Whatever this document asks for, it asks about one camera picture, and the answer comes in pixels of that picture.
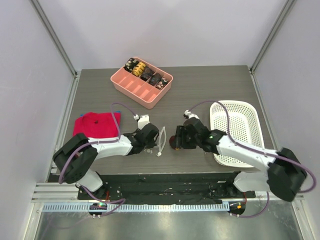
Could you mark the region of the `clear zip top bag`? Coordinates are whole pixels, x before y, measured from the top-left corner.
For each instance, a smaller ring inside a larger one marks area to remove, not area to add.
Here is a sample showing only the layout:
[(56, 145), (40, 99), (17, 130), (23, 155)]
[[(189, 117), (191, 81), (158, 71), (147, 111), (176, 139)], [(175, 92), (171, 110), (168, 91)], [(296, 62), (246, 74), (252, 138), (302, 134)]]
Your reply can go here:
[(157, 144), (156, 144), (156, 148), (157, 148), (156, 156), (157, 157), (162, 156), (162, 152), (164, 150), (166, 142), (167, 142), (167, 132), (166, 132), (166, 128), (163, 126), (159, 132)]

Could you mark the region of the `dark red fake fruit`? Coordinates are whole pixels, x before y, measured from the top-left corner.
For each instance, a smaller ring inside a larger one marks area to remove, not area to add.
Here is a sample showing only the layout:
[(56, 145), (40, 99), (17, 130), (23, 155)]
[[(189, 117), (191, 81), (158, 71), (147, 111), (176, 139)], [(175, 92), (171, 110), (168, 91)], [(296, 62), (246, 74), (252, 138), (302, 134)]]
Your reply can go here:
[(176, 149), (177, 144), (176, 144), (176, 136), (175, 136), (175, 135), (173, 135), (173, 136), (170, 137), (170, 139), (169, 139), (169, 145), (170, 145), (170, 147), (171, 147), (172, 149)]

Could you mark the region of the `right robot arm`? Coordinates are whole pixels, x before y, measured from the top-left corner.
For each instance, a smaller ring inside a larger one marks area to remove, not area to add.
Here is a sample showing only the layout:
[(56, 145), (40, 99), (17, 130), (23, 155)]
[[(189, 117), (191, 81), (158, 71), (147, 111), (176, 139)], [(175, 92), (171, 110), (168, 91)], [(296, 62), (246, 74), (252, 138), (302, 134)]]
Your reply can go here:
[(234, 180), (226, 184), (226, 193), (233, 198), (243, 192), (265, 191), (291, 202), (307, 178), (306, 170), (290, 149), (277, 151), (235, 142), (224, 131), (209, 130), (196, 117), (177, 126), (169, 144), (175, 150), (201, 148), (207, 153), (231, 157), (256, 168), (257, 172), (238, 173)]

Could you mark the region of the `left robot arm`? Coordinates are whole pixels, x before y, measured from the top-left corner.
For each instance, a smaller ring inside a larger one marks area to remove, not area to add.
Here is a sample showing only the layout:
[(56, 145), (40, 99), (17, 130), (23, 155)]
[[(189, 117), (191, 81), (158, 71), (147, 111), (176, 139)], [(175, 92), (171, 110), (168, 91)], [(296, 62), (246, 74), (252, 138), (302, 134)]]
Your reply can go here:
[(60, 184), (79, 184), (100, 200), (107, 188), (100, 175), (91, 170), (94, 161), (112, 156), (130, 156), (156, 146), (159, 129), (148, 123), (142, 129), (114, 138), (89, 138), (78, 133), (54, 155), (53, 161), (60, 171)]

